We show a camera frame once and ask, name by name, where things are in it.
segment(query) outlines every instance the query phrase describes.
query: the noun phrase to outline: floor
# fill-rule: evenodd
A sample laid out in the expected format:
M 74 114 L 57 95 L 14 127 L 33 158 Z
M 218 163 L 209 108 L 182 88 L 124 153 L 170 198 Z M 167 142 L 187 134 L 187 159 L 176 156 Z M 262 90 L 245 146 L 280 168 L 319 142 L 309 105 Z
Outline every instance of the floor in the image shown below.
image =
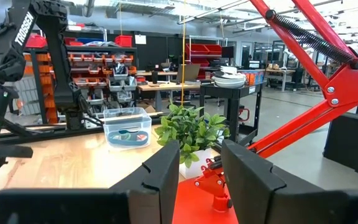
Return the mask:
M 255 99 L 256 96 L 251 95 L 241 100 L 241 104 L 250 109 L 251 114 L 254 114 Z M 266 136 L 322 100 L 323 96 L 320 93 L 310 91 L 280 92 L 270 88 L 264 89 L 259 134 L 255 140 Z M 198 105 L 199 101 L 193 100 L 192 104 Z M 164 111 L 168 111 L 167 105 L 168 102 L 164 102 Z M 217 106 L 216 99 L 207 100 L 205 111 L 209 114 L 223 114 L 223 109 L 223 105 Z M 16 117 L 9 114 L 7 116 L 8 119 L 19 121 L 20 124 L 31 124 L 37 120 L 36 117 Z M 323 157 L 327 133 L 328 125 L 325 125 L 269 157 L 268 160 L 326 190 L 358 189 L 358 173 Z

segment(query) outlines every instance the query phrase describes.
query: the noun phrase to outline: potted plant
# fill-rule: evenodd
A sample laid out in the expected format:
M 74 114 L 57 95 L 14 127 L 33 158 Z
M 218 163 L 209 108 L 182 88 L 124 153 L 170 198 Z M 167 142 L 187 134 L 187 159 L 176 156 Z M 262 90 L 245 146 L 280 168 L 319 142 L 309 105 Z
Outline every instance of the potted plant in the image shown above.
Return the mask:
M 211 146 L 219 138 L 229 137 L 229 129 L 223 124 L 224 116 L 215 114 L 196 119 L 203 107 L 184 108 L 171 103 L 170 114 L 161 117 L 161 126 L 155 129 L 158 143 L 166 145 L 171 140 L 180 142 L 180 173 L 186 178 L 202 175 L 201 166 L 211 157 Z

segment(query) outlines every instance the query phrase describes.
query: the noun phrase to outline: white flower pot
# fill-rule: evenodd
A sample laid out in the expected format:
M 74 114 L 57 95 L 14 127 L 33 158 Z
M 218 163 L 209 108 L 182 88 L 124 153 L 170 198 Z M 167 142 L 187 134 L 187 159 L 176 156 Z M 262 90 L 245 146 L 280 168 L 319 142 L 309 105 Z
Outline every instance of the white flower pot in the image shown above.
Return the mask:
M 203 175 L 201 166 L 206 166 L 206 159 L 212 159 L 213 150 L 211 148 L 194 152 L 200 159 L 198 162 L 192 162 L 190 168 L 187 168 L 185 163 L 179 165 L 179 173 L 186 179 L 199 177 Z

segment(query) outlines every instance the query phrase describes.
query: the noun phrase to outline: green plant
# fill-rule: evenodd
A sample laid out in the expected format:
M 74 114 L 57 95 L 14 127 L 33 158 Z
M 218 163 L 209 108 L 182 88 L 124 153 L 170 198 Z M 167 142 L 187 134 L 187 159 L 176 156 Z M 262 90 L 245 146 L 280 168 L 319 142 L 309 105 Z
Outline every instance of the green plant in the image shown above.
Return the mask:
M 210 116 L 205 113 L 204 116 L 196 119 L 203 107 L 186 109 L 171 103 L 169 109 L 170 114 L 161 117 L 161 127 L 155 129 L 159 136 L 157 142 L 164 146 L 171 140 L 179 140 L 180 164 L 185 163 L 187 168 L 192 162 L 199 161 L 195 151 L 213 146 L 221 136 L 229 137 L 229 129 L 222 124 L 226 119 L 224 116 L 218 114 Z

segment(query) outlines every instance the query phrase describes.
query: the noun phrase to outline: red base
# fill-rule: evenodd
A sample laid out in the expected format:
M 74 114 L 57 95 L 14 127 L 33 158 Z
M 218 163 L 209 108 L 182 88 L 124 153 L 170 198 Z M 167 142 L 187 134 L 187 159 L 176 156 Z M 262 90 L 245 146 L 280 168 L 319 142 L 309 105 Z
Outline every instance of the red base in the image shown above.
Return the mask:
M 217 212 L 212 208 L 213 198 L 211 194 L 197 189 L 194 179 L 180 182 L 173 212 L 173 224 L 237 224 L 234 208 L 224 213 Z

